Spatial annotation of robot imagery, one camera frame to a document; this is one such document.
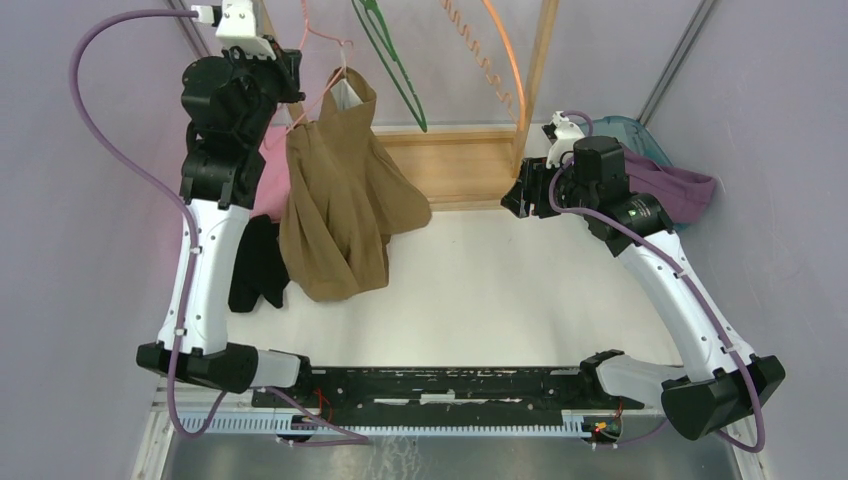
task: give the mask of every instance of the brown cloth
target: brown cloth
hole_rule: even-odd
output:
[[[391,235],[431,217],[427,198],[371,131],[377,94],[351,68],[342,78],[362,104],[339,110],[327,92],[318,120],[295,127],[287,139],[291,193],[280,250],[291,279],[315,301],[388,285]]]

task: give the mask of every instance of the green clothes hanger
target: green clothes hanger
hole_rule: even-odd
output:
[[[377,52],[377,56],[379,56],[380,61],[383,62],[383,66],[386,68],[386,72],[389,73],[389,77],[391,77],[392,82],[394,82],[395,88],[397,88],[398,93],[400,93],[401,98],[403,98],[407,108],[409,108],[409,112],[413,117],[415,117],[415,121],[418,122],[418,126],[421,127],[421,131],[426,132],[427,118],[424,116],[424,109],[421,107],[421,102],[418,100],[418,94],[415,93],[415,87],[412,86],[412,81],[409,79],[409,75],[406,74],[406,69],[403,68],[403,62],[400,61],[400,57],[398,57],[395,46],[392,44],[392,37],[389,35],[389,28],[386,26],[385,20],[383,20],[383,13],[380,11],[379,5],[377,5],[377,0],[350,0],[350,3],[353,5],[353,11],[356,12],[356,16],[359,18],[359,23],[362,24],[362,29],[365,30],[365,34],[368,35],[368,40],[371,41],[374,51]],[[360,13],[357,4],[362,6],[365,13],[364,17],[368,18],[368,23],[371,25],[370,29],[366,26],[365,18],[363,18],[363,14]],[[383,52],[380,47],[377,46],[377,42],[374,41],[374,35],[371,34],[372,30],[374,31],[374,35],[377,36],[377,39],[380,40],[380,44],[383,49],[385,49],[386,53],[389,54],[389,58],[397,64],[398,69],[403,76],[403,80],[409,88],[409,92],[412,93],[412,99],[415,101],[415,106],[418,107],[417,109],[412,106],[412,102],[409,101],[409,97],[403,88],[401,88],[400,82],[398,82],[397,77],[395,77],[394,72],[392,72],[392,69],[389,67],[386,57],[383,56]]]

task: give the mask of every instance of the gray floor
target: gray floor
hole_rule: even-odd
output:
[[[627,420],[626,437],[650,418]],[[175,439],[163,478],[217,479],[739,479],[730,448],[671,428],[649,442],[592,452],[576,439],[379,437],[371,446],[298,448],[260,435]]]

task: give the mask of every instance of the black garment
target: black garment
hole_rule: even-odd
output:
[[[259,295],[271,305],[282,308],[283,290],[289,284],[289,272],[283,263],[277,235],[280,225],[260,215],[247,222],[236,252],[233,281],[230,284],[230,310],[251,312]]]

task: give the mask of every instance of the clothing rack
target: clothing rack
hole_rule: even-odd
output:
[[[264,31],[276,37],[264,0],[259,4]],[[558,7],[559,0],[542,0],[524,85],[528,119],[533,118]],[[301,104],[288,108],[292,118],[303,112]],[[483,210],[498,208],[501,197],[515,182],[530,127],[528,120],[521,128],[375,133],[406,178],[430,200],[433,210]]]

